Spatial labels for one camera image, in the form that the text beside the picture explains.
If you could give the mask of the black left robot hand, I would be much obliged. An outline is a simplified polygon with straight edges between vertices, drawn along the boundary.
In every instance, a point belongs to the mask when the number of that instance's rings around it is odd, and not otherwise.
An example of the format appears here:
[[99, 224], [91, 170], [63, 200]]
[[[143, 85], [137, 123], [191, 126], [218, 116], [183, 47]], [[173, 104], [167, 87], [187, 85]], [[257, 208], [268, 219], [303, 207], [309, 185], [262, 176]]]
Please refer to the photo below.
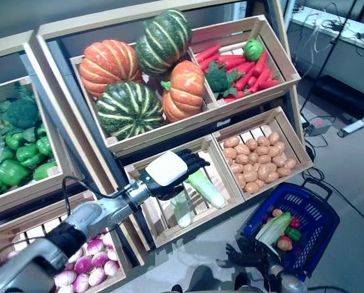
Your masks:
[[209, 165], [190, 149], [167, 151], [145, 167], [139, 181], [146, 186], [149, 196], [166, 201], [183, 191], [183, 182], [191, 174]]

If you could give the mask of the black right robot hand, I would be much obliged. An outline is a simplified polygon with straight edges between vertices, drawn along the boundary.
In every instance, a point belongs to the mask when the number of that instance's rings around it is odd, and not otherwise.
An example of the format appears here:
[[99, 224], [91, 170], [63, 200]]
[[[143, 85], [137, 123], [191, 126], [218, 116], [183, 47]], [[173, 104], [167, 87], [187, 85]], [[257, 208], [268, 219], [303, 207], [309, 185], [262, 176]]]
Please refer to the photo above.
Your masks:
[[221, 268], [254, 267], [262, 275], [267, 275], [273, 266], [280, 265], [280, 258], [263, 242], [244, 233], [236, 240], [239, 250], [231, 244], [226, 244], [227, 259], [217, 259], [216, 264]]

